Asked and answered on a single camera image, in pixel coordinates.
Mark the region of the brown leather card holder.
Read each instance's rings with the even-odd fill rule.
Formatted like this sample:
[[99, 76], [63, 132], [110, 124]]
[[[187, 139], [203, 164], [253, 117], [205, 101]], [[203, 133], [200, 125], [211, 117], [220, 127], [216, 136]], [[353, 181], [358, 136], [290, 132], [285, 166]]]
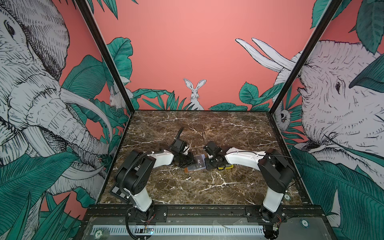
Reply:
[[206, 170], [205, 158], [204, 154], [194, 156], [193, 164], [185, 168], [185, 173]]

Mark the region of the yellow plastic card tray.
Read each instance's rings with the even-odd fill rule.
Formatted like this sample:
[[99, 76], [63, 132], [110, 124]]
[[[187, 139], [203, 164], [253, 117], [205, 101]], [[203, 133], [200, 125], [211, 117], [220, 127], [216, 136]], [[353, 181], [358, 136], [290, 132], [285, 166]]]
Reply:
[[223, 170], [232, 169], [233, 167], [234, 167], [234, 165], [225, 165], [225, 166], [217, 167], [217, 169], [219, 171], [223, 171]]

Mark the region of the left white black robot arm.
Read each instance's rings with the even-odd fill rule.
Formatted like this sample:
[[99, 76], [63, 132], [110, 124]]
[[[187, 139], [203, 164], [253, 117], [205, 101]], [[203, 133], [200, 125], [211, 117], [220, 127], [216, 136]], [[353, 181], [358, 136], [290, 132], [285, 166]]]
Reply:
[[146, 185], [152, 170], [161, 166], [177, 164], [179, 168], [195, 162], [190, 145], [181, 139], [175, 139], [167, 149], [159, 152], [141, 152], [133, 150], [126, 157], [115, 176], [115, 185], [110, 193], [125, 203], [132, 203], [134, 208], [145, 213], [153, 204]]

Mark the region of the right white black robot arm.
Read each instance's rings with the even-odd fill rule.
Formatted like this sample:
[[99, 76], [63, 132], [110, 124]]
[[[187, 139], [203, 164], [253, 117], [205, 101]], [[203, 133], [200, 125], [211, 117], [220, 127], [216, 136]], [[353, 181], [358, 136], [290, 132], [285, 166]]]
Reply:
[[203, 149], [208, 154], [207, 167], [218, 169], [227, 165], [240, 165], [260, 171], [268, 186], [262, 209], [271, 214], [278, 212], [283, 196], [295, 176], [295, 169], [285, 156], [275, 149], [255, 152], [220, 148], [213, 141], [208, 142]]

